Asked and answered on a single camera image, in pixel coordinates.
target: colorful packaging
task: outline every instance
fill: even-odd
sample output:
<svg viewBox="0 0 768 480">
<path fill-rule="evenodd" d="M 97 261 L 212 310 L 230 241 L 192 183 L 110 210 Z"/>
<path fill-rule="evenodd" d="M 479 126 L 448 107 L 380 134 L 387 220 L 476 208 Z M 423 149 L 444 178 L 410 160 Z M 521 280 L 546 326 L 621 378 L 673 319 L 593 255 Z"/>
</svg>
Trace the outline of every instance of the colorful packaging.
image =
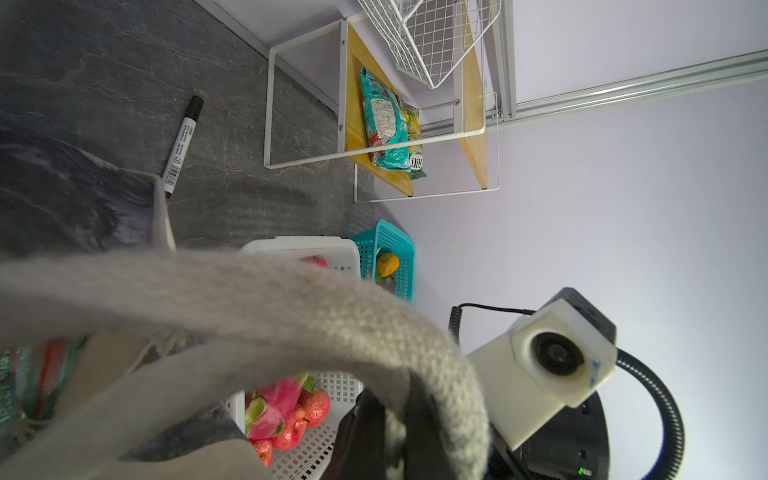
<svg viewBox="0 0 768 480">
<path fill-rule="evenodd" d="M 21 415 L 16 405 L 11 351 L 0 352 L 0 423 L 13 422 Z"/>
<path fill-rule="evenodd" d="M 369 147 L 408 140 L 408 129 L 395 95 L 364 68 L 360 71 L 362 110 L 366 119 Z M 371 161 L 386 170 L 410 171 L 407 147 L 371 152 Z"/>
<path fill-rule="evenodd" d="M 402 98 L 397 97 L 397 103 L 402 110 L 402 116 L 406 119 L 409 140 L 418 140 L 422 137 L 422 125 L 419 120 L 419 109 L 408 105 Z M 411 180 L 424 178 L 427 176 L 422 168 L 424 167 L 424 147 L 422 145 L 411 145 L 408 147 L 408 160 L 411 164 Z"/>
</svg>

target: knitted bag strap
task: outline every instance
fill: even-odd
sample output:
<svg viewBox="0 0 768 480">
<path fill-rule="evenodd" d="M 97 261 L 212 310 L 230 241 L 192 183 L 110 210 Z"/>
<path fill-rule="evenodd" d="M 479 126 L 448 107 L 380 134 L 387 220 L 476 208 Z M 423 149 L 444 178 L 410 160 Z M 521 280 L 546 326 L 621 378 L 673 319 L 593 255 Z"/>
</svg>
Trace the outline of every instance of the knitted bag strap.
<svg viewBox="0 0 768 480">
<path fill-rule="evenodd" d="M 415 373 L 457 477 L 485 470 L 488 417 L 471 366 L 446 332 L 370 283 L 275 257 L 124 251 L 4 263 L 0 311 L 0 350 L 97 331 L 207 340 L 55 418 L 0 478 L 88 478 L 205 406 L 309 369 L 352 373 L 396 415 Z"/>
</svg>

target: white wire basket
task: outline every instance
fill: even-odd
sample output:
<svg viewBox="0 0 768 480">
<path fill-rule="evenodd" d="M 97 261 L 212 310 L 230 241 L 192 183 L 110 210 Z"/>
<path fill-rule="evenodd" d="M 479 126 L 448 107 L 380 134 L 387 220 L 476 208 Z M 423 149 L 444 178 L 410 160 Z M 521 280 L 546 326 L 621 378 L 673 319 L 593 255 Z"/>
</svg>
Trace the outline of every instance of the white wire basket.
<svg viewBox="0 0 768 480">
<path fill-rule="evenodd" d="M 397 69 L 437 88 L 502 11 L 502 0 L 359 0 Z"/>
<path fill-rule="evenodd" d="M 279 255 L 302 259 L 322 257 L 328 268 L 342 274 L 360 278 L 360 253 L 355 242 L 339 237 L 275 237 L 247 243 L 241 253 L 247 255 Z M 254 469 L 254 478 L 276 480 L 307 480 L 323 476 L 333 453 L 339 422 L 355 405 L 363 385 L 354 376 L 344 372 L 310 372 L 315 384 L 331 398 L 326 419 L 317 427 L 304 432 L 299 445 L 287 452 L 274 450 L 272 464 L 264 477 Z M 230 397 L 225 406 L 230 410 L 241 430 L 245 429 L 245 398 L 242 392 Z"/>
</svg>

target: teal plastic basket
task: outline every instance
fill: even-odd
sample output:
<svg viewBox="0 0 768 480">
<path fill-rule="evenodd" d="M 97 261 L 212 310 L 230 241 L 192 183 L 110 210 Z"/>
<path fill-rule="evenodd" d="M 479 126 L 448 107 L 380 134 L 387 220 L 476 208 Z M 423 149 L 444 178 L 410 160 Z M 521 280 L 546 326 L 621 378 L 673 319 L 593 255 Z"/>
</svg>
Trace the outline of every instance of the teal plastic basket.
<svg viewBox="0 0 768 480">
<path fill-rule="evenodd" d="M 411 237 L 386 220 L 379 220 L 376 228 L 352 238 L 360 250 L 360 276 L 370 279 L 376 271 L 376 251 L 397 255 L 400 267 L 392 274 L 397 283 L 396 295 L 408 304 L 413 304 L 413 256 L 414 246 Z"/>
</svg>

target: black cable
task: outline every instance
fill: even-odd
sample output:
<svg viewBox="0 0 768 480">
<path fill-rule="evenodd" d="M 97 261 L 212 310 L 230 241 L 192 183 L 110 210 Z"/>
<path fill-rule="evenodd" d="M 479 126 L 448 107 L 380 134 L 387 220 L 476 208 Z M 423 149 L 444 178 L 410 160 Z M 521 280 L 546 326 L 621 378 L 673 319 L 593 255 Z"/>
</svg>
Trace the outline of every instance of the black cable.
<svg viewBox="0 0 768 480">
<path fill-rule="evenodd" d="M 458 307 L 464 308 L 465 306 L 473 306 L 475 308 L 482 308 L 486 310 L 495 310 L 496 312 L 520 313 L 521 315 L 533 315 L 534 313 L 536 313 L 536 310 L 525 310 L 525 309 L 519 309 L 519 308 L 501 308 L 500 306 L 480 305 L 479 303 L 462 303 Z"/>
<path fill-rule="evenodd" d="M 520 313 L 522 315 L 533 315 L 536 313 L 535 310 L 499 308 L 496 306 L 479 305 L 477 303 L 462 303 L 459 306 L 454 306 L 451 308 L 448 330 L 454 336 L 456 343 L 458 343 L 458 331 L 462 326 L 462 308 L 465 306 L 474 306 L 497 312 Z M 644 363 L 622 349 L 617 349 L 616 365 L 629 372 L 638 382 L 643 384 L 654 399 L 654 402 L 656 402 L 656 407 L 661 414 L 661 426 L 664 431 L 661 450 L 653 468 L 643 477 L 643 480 L 672 480 L 680 470 L 685 450 L 683 416 L 680 414 L 680 410 L 677 408 L 677 404 L 669 389 L 664 385 L 664 382 Z"/>
<path fill-rule="evenodd" d="M 453 334 L 456 343 L 458 343 L 458 331 L 462 327 L 462 308 L 465 306 L 473 306 L 475 308 L 482 308 L 485 310 L 494 310 L 495 312 L 510 312 L 520 313 L 521 315 L 533 315 L 536 310 L 522 310 L 517 308 L 501 308 L 498 306 L 481 305 L 479 303 L 462 303 L 459 306 L 451 308 L 451 316 L 448 321 L 448 331 Z"/>
</svg>

